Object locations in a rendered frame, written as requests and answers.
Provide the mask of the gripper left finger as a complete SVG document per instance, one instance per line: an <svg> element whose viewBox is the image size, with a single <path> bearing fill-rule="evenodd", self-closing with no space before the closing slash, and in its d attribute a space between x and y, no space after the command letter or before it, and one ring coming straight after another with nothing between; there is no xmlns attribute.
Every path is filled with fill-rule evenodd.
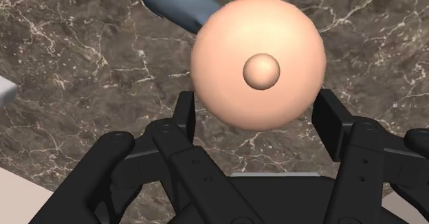
<svg viewBox="0 0 429 224"><path fill-rule="evenodd" d="M171 118L138 138L105 133L29 224L119 224L142 186L161 181L176 215L168 224L264 224L207 152L193 144L195 98L183 91Z"/></svg>

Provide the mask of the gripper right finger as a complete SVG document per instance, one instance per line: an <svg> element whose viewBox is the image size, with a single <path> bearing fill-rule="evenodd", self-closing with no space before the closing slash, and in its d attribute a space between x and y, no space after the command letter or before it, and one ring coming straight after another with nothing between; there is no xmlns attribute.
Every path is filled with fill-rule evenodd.
<svg viewBox="0 0 429 224"><path fill-rule="evenodd" d="M429 221L429 128L394 135L351 115L329 89L318 93L311 122L340 165L323 224L407 224L382 208L384 183Z"/></svg>

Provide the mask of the peach round knobbed lid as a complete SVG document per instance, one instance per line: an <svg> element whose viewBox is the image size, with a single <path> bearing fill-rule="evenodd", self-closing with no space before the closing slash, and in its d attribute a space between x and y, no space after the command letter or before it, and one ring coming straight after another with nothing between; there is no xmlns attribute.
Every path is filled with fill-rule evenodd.
<svg viewBox="0 0 429 224"><path fill-rule="evenodd" d="M190 57L195 93L215 117L267 131L300 117L327 59L312 20L283 0L236 0L199 30Z"/></svg>

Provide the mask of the blue-grey oblong object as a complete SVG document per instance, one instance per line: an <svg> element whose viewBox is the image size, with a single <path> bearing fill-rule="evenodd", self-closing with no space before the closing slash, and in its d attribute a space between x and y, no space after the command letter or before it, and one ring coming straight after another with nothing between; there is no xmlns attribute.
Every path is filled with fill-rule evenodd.
<svg viewBox="0 0 429 224"><path fill-rule="evenodd" d="M215 0L142 0L157 16L197 34L211 14L221 8Z"/></svg>

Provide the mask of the pale grey box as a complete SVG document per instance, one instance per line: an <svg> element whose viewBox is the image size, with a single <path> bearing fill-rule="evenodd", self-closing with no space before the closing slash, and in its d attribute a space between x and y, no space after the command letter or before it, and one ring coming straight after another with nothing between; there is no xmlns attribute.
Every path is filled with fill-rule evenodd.
<svg viewBox="0 0 429 224"><path fill-rule="evenodd" d="M18 91L18 86L8 79L0 76L0 107L4 107L13 101Z"/></svg>

